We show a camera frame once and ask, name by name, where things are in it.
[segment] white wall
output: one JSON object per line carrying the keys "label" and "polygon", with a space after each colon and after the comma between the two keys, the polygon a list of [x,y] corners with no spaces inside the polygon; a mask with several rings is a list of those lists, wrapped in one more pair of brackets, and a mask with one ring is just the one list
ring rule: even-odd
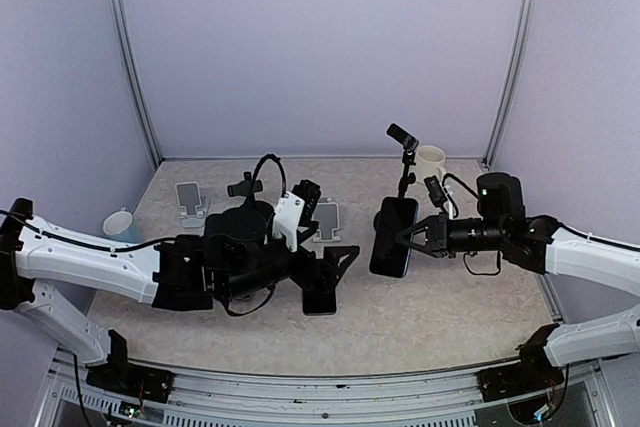
{"label": "white wall", "polygon": [[124,0],[166,157],[481,157],[520,0]]}
{"label": "white wall", "polygon": [[[519,176],[530,214],[640,244],[640,0],[536,0],[497,169]],[[571,279],[569,321],[640,300]],[[622,426],[640,418],[640,355],[605,362]]]}
{"label": "white wall", "polygon": [[[152,175],[125,83],[108,0],[0,0],[0,208],[97,234]],[[65,289],[76,303],[83,289]],[[56,343],[0,312],[0,424],[33,425]]]}

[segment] black cable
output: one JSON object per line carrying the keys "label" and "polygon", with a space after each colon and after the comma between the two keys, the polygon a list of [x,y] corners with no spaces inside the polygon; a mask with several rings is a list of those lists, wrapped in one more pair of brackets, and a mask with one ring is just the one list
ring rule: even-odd
{"label": "black cable", "polygon": [[91,421],[89,420],[89,416],[87,415],[87,411],[84,408],[82,389],[80,389],[80,374],[78,373],[78,357],[76,356],[76,354],[73,354],[73,370],[76,374],[76,390],[78,391],[78,403],[80,404],[80,412],[82,412],[82,417],[84,418],[87,427],[93,427]]}
{"label": "black cable", "polygon": [[610,247],[617,247],[619,249],[630,250],[631,252],[640,252],[640,247],[636,247],[636,246],[633,246],[633,245],[622,244],[620,242],[615,242],[613,240],[608,240],[608,239],[602,239],[600,237],[593,237],[593,236],[590,236],[588,234],[585,234],[584,232],[580,232],[578,230],[575,230],[575,229],[569,227],[568,225],[563,224],[562,222],[560,222],[560,227],[562,227],[563,229],[571,232],[573,235],[577,235],[578,237],[582,237],[583,239],[587,239],[587,240],[590,240],[592,242],[597,242],[599,244],[608,245]]}
{"label": "black cable", "polygon": [[159,238],[159,239],[149,240],[149,241],[143,242],[141,244],[135,244],[135,245],[131,245],[129,247],[119,247],[119,248],[114,249],[114,248],[107,247],[107,246],[104,246],[104,245],[90,244],[88,242],[82,242],[81,240],[70,239],[69,237],[65,237],[63,235],[59,235],[59,234],[55,234],[53,232],[48,232],[46,230],[39,229],[35,225],[31,225],[29,222],[24,221],[23,219],[21,219],[17,215],[13,214],[12,212],[7,212],[6,210],[0,210],[0,215],[4,215],[4,216],[6,216],[6,217],[8,217],[10,219],[15,220],[20,225],[26,227],[27,229],[31,230],[32,232],[35,232],[38,235],[41,235],[42,237],[48,237],[50,239],[59,240],[60,242],[64,242],[64,243],[71,244],[71,245],[75,245],[77,247],[83,247],[85,249],[98,250],[100,252],[110,252],[110,253],[113,253],[113,254],[125,254],[127,252],[134,252],[136,250],[144,249],[145,247],[149,247],[151,245],[156,245],[156,244],[159,244],[161,242],[172,242],[172,241],[175,242],[177,240],[176,237],[162,237],[162,238]]}
{"label": "black cable", "polygon": [[12,213],[12,212],[7,212],[6,210],[0,210],[0,215],[4,215],[5,217],[8,217],[10,219],[15,220],[16,222],[18,222],[20,225],[26,227],[27,229],[36,232],[36,233],[40,233],[40,229],[38,229],[37,227],[34,227],[33,225],[31,225],[30,223],[22,220],[20,217],[18,217],[16,214]]}
{"label": "black cable", "polygon": [[160,244],[161,242],[170,242],[170,241],[177,240],[175,237],[162,237],[159,239],[149,240],[141,244],[135,244],[129,247],[119,247],[119,248],[113,249],[111,247],[106,247],[104,245],[89,244],[87,242],[82,242],[81,240],[70,239],[62,235],[54,234],[53,232],[47,232],[46,230],[42,230],[39,233],[43,237],[49,237],[51,239],[59,240],[60,242],[65,242],[67,244],[75,245],[78,247],[84,247],[85,249],[98,250],[100,252],[111,252],[114,254],[125,254],[127,252],[134,252],[136,250],[144,249],[145,247],[149,247],[151,245]]}
{"label": "black cable", "polygon": [[260,303],[260,305],[258,305],[257,307],[247,311],[247,312],[234,312],[233,310],[231,310],[229,308],[229,304],[224,303],[223,307],[225,312],[227,313],[227,315],[229,315],[229,317],[244,317],[245,315],[249,315],[249,314],[253,314],[254,312],[257,312],[258,310],[260,310],[262,307],[264,307],[265,305],[267,305],[269,303],[269,301],[273,298],[273,294],[275,294],[276,292],[276,286],[275,284],[267,287],[267,289],[269,290],[269,294],[265,297],[265,299]]}
{"label": "black cable", "polygon": [[567,390],[569,389],[569,364],[564,371],[564,389],[562,389],[562,394],[560,394],[560,400],[554,407],[553,411],[543,417],[542,421],[546,422],[547,420],[551,420],[551,418],[558,413],[560,407],[562,407],[562,403],[564,402],[565,397],[567,396]]}
{"label": "black cable", "polygon": [[253,175],[251,176],[251,188],[249,189],[249,192],[253,192],[253,189],[258,180],[258,174],[260,173],[260,169],[262,169],[262,166],[265,164],[267,160],[270,160],[271,162],[275,163],[278,166],[278,169],[280,170],[280,179],[282,182],[282,192],[280,194],[280,197],[284,197],[284,194],[287,192],[287,176],[284,173],[284,167],[282,166],[280,157],[278,157],[275,154],[266,154],[260,158],[260,160],[256,164],[256,168],[253,170]]}
{"label": "black cable", "polygon": [[474,272],[473,270],[471,270],[469,268],[469,264],[467,264],[467,256],[469,257],[475,257],[476,254],[470,254],[469,252],[465,252],[464,255],[462,256],[462,262],[464,263],[465,268],[467,269],[467,272],[469,272],[471,275],[477,275],[477,276],[487,276],[487,277],[495,277],[496,275],[500,275],[500,272],[502,272],[502,264],[500,262],[500,252],[496,253],[496,271],[495,272]]}
{"label": "black cable", "polygon": [[444,192],[444,195],[447,197],[447,200],[451,202],[451,207],[453,208],[452,218],[457,219],[458,216],[460,215],[460,209],[458,209],[458,204],[456,204],[456,201],[453,200],[453,197],[449,195],[449,193],[447,193],[446,191]]}
{"label": "black cable", "polygon": [[447,172],[442,177],[442,185],[444,185],[444,183],[446,182],[447,179],[455,180],[458,184],[460,184],[462,187],[464,187],[467,190],[467,192],[469,192],[471,195],[473,195],[476,199],[478,198],[478,194],[471,187],[469,187],[467,184],[465,184],[462,181],[462,179],[460,179],[460,177],[458,177],[457,175],[452,174],[451,172]]}

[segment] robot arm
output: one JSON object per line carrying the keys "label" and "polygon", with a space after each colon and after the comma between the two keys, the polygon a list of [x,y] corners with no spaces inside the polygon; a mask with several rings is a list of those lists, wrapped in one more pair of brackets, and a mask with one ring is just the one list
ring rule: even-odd
{"label": "robot arm", "polygon": [[335,289],[359,247],[327,247],[323,258],[302,247],[317,229],[311,217],[320,187],[303,180],[283,192],[274,209],[253,197],[255,181],[250,184],[242,205],[207,217],[203,236],[144,244],[64,229],[34,216],[33,203],[18,199],[0,226],[0,309],[28,317],[76,354],[89,367],[90,385],[133,397],[144,386],[144,398],[166,402],[173,375],[130,364],[126,340],[88,320],[49,281],[167,310],[211,309],[216,300],[240,316],[246,314],[231,311],[231,300],[262,289],[268,300],[278,282],[291,278],[302,289],[305,314],[334,313]]}
{"label": "robot arm", "polygon": [[[640,247],[581,233],[553,217],[527,218],[520,181],[507,174],[478,177],[477,192],[480,217],[429,216],[397,232],[395,241],[437,258],[494,251],[540,275],[577,277],[640,296]],[[415,234],[424,234],[424,242]],[[580,324],[541,327],[519,347],[519,364],[480,372],[481,390],[486,401],[541,390],[563,381],[562,366],[633,352],[640,352],[640,305]]]}
{"label": "robot arm", "polygon": [[[590,280],[640,297],[637,247],[608,245],[563,227],[552,239],[545,257],[547,273]],[[640,352],[640,304],[581,324],[560,325],[550,333],[544,351],[552,366]]]}

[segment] speckled table surface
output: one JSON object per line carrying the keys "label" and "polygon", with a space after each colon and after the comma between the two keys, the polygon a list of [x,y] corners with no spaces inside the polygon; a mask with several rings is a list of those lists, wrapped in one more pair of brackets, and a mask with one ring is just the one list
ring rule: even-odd
{"label": "speckled table surface", "polygon": [[[90,317],[128,340],[129,353],[181,367],[271,375],[367,375],[426,371],[515,356],[515,347],[551,318],[533,274],[503,264],[498,277],[473,277],[457,259],[414,252],[403,279],[369,273],[372,219],[385,196],[394,195],[402,169],[398,159],[285,159],[290,187],[309,178],[340,206],[337,244],[361,247],[338,287],[333,316],[306,317],[300,290],[278,285],[272,301],[242,318],[221,306],[206,312],[168,312],[99,292]],[[184,231],[178,220],[175,184],[196,181],[211,200],[209,212],[241,202],[226,186],[253,170],[255,161],[173,161],[161,165],[135,211],[145,238]],[[447,169],[475,185],[475,161],[448,161]],[[265,164],[261,198],[275,202],[280,188],[275,166]],[[475,201],[455,184],[461,215],[476,215]],[[435,213],[424,186],[410,187],[420,217]],[[471,259],[478,271],[495,269],[495,256]],[[259,302],[256,294],[254,302]],[[237,310],[251,305],[239,306]]]}

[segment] smartphone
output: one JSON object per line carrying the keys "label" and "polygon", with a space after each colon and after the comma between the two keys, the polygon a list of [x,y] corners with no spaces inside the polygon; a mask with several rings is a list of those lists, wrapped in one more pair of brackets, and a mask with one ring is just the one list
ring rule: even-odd
{"label": "smartphone", "polygon": [[386,197],[376,225],[376,238],[369,263],[369,272],[401,278],[407,274],[411,249],[396,243],[396,234],[411,227],[418,219],[418,201]]}
{"label": "smartphone", "polygon": [[304,315],[333,315],[338,310],[336,291],[318,293],[313,290],[302,293]]}

